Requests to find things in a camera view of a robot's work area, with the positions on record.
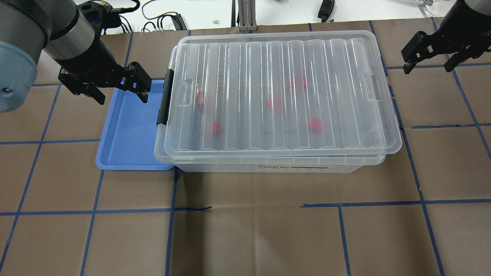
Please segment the clear plastic storage box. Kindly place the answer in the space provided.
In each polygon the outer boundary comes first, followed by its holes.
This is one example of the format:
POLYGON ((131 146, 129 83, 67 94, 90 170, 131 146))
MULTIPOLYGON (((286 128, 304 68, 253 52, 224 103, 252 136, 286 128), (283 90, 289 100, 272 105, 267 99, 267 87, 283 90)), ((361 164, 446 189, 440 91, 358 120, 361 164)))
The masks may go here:
POLYGON ((170 116, 158 125, 154 156, 183 171, 350 173, 384 161, 387 122, 372 84, 371 59, 354 42, 202 43, 173 49, 170 116), (307 77, 293 89, 291 77, 307 77), (196 93, 205 93, 198 109, 196 93), (268 98, 281 99, 273 113, 268 98), (309 131, 319 118, 323 132, 309 131), (223 133, 204 127, 221 121, 223 133))

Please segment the black box latch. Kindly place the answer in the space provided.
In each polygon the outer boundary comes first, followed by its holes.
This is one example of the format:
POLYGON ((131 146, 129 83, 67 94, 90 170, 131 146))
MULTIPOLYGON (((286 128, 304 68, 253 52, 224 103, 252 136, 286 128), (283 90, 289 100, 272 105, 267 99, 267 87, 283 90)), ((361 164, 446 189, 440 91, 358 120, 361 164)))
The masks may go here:
POLYGON ((174 83, 174 70, 169 68, 165 74, 161 104, 158 110, 156 125, 167 125, 170 116, 171 95, 174 83))

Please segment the aluminium frame post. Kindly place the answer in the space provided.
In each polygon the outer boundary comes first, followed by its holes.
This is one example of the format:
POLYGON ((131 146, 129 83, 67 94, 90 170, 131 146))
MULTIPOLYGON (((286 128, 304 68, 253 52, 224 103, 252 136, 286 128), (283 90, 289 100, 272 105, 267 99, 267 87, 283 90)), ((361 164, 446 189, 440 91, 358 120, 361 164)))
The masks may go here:
POLYGON ((231 27, 243 33, 257 30, 256 0, 232 0, 231 27))

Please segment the clear ribbed box lid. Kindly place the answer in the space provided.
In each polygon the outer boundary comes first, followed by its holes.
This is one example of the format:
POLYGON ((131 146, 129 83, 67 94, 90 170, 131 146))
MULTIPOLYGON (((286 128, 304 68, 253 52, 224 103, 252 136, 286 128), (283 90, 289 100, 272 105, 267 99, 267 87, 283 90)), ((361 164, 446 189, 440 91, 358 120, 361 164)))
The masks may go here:
POLYGON ((174 159, 387 155, 402 146, 368 30, 187 36, 165 137, 174 159))

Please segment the blue plastic tray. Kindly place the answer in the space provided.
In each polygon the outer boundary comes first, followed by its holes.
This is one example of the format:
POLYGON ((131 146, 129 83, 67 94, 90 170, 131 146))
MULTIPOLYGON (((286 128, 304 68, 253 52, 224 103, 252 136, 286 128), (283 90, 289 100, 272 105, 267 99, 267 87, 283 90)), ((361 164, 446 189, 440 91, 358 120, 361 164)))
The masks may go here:
POLYGON ((148 102, 129 91, 114 89, 100 139, 96 165, 105 171, 168 171, 154 156, 157 116, 164 80, 153 80, 148 102))

